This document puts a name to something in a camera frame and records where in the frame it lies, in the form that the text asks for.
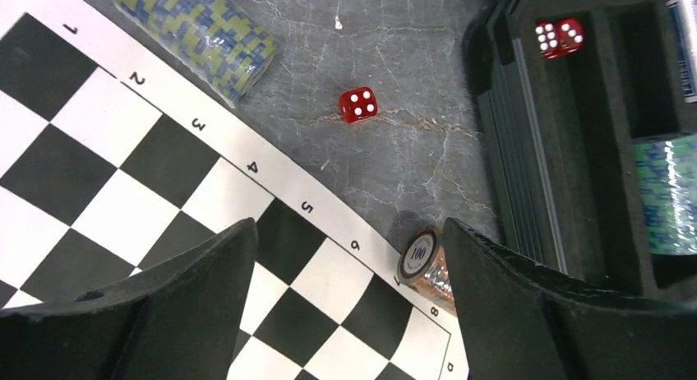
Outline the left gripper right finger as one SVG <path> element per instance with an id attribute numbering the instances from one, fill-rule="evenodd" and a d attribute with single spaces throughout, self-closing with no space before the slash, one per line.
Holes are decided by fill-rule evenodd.
<path id="1" fill-rule="evenodd" d="M 693 308 L 569 277 L 455 218 L 442 244 L 471 378 L 695 378 Z"/>

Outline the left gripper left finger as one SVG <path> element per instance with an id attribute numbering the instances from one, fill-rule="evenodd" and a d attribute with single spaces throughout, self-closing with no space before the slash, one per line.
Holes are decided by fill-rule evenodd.
<path id="1" fill-rule="evenodd" d="M 2 310 L 2 378 L 226 378 L 257 247 L 247 218 L 72 301 Z"/>

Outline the brown 100 chip roll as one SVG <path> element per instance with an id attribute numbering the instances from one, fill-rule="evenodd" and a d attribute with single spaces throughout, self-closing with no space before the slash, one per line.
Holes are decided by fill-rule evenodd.
<path id="1" fill-rule="evenodd" d="M 395 275 L 401 285 L 457 316 L 438 227 L 429 225 L 409 241 L 397 262 Z"/>

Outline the red die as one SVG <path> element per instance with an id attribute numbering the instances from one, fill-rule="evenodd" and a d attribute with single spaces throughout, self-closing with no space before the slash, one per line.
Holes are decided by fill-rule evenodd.
<path id="1" fill-rule="evenodd" d="M 355 123 L 376 116 L 376 96 L 369 87 L 348 90 L 339 96 L 339 111 L 346 123 Z"/>

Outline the green blue chip roll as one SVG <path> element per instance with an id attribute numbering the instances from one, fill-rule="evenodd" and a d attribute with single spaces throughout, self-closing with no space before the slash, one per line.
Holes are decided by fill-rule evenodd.
<path id="1" fill-rule="evenodd" d="M 114 0 L 117 8 L 234 108 L 279 52 L 232 0 Z"/>

